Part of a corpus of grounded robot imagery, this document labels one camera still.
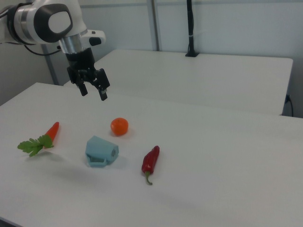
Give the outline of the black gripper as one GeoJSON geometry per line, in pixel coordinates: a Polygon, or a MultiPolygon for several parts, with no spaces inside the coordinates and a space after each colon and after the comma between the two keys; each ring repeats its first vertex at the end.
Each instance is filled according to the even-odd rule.
{"type": "Polygon", "coordinates": [[[89,82],[98,90],[101,100],[105,101],[110,83],[104,69],[95,68],[92,49],[87,48],[78,53],[67,53],[65,56],[69,62],[67,71],[70,81],[77,85],[81,95],[88,94],[84,82],[89,82]]]}

